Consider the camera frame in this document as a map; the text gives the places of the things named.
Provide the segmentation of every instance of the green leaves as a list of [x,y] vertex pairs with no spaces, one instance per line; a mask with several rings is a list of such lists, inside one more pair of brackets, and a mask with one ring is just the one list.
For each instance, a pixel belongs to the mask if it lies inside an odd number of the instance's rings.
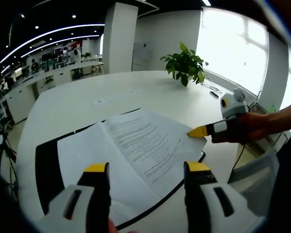
[[184,51],[184,52],[188,52],[189,51],[188,48],[182,42],[180,42],[180,49],[182,51]]
[[186,74],[182,74],[181,75],[181,83],[182,83],[182,85],[184,85],[186,87],[188,85],[188,82],[189,82],[188,76]]
[[176,80],[181,78],[181,83],[184,86],[188,85],[189,80],[195,84],[202,83],[205,79],[204,60],[197,56],[194,50],[188,50],[183,43],[180,43],[180,48],[181,53],[168,54],[161,58],[166,62],[168,74],[172,73]]
[[190,76],[193,76],[193,75],[195,75],[196,74],[196,68],[194,68],[194,67],[190,67],[189,68],[189,75]]
[[176,74],[176,80],[178,80],[181,76],[182,76],[182,73],[178,72],[178,74]]
[[198,76],[198,79],[199,79],[200,83],[203,83],[204,82],[204,79],[205,79],[204,71],[203,70],[199,70],[197,76]]

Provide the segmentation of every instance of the white wall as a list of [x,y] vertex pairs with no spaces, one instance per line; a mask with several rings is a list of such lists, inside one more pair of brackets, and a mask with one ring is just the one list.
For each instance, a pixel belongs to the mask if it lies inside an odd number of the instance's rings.
[[148,69],[165,69],[165,62],[160,58],[180,52],[180,42],[195,50],[199,23],[200,11],[174,11],[138,19],[135,43],[151,43]]
[[106,16],[103,57],[105,73],[131,71],[138,7],[116,3]]
[[92,56],[100,54],[100,38],[93,40],[83,40],[82,42],[82,54],[90,52]]
[[283,44],[275,36],[269,33],[269,60],[263,92],[259,99],[266,111],[275,106],[279,111],[288,81],[289,51],[288,46]]

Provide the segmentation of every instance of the smartphone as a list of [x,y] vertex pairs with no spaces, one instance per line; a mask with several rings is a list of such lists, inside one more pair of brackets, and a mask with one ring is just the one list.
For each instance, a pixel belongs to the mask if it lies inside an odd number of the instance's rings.
[[217,94],[215,94],[213,91],[210,91],[209,93],[210,93],[212,96],[214,96],[215,98],[217,98],[217,99],[219,98],[219,96],[218,96]]

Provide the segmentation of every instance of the white table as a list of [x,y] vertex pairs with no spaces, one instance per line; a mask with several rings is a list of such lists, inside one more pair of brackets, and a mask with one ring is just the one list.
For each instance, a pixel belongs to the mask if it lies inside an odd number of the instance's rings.
[[[123,93],[139,91],[133,98]],[[222,119],[220,102],[201,85],[180,86],[165,71],[140,71],[96,76],[43,92],[24,126],[17,150],[16,173],[20,206],[31,220],[44,216],[35,181],[36,146],[108,117],[143,107],[192,128]],[[91,101],[118,97],[98,106]],[[236,159],[237,144],[212,144],[204,148],[206,163],[220,182],[227,182]],[[154,212],[123,229],[152,233],[187,232],[184,187]]]

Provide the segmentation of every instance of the paper document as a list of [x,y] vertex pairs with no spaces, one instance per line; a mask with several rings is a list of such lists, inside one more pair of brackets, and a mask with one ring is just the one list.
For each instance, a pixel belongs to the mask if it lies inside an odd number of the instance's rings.
[[140,109],[111,117],[58,141],[65,187],[93,163],[110,163],[110,219],[125,223],[161,201],[183,179],[183,162],[198,161],[206,140],[191,128]]

